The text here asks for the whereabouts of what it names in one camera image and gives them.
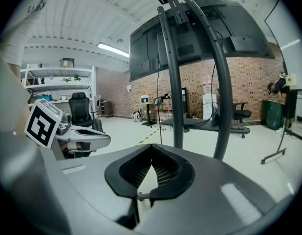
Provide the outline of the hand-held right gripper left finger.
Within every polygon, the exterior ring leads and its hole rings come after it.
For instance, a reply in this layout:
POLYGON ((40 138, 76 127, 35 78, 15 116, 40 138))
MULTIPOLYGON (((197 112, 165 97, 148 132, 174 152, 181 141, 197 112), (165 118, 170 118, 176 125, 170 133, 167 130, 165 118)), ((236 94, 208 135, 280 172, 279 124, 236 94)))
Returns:
POLYGON ((133 152, 107 166, 104 177, 117 196, 137 197, 138 188, 151 167, 152 150, 150 144, 134 147, 133 152))

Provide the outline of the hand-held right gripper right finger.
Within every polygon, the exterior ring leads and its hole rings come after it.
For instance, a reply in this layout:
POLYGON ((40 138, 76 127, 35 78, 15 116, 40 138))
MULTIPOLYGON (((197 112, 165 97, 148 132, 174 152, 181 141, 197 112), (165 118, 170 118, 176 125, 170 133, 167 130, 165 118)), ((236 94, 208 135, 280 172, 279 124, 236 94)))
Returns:
POLYGON ((177 198, 192 185, 195 170, 188 160, 157 144, 152 145, 150 155, 158 182, 150 192, 150 200, 177 198))

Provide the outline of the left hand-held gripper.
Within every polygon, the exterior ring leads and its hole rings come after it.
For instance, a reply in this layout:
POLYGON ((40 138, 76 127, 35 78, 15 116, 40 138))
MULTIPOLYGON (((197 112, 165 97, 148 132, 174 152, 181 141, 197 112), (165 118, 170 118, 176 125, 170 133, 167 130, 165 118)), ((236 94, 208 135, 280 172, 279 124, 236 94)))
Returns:
POLYGON ((90 116, 87 98, 71 99, 70 110, 67 114, 45 99, 36 100, 26 122, 26 135, 63 159, 88 157, 110 144, 100 119, 90 116))

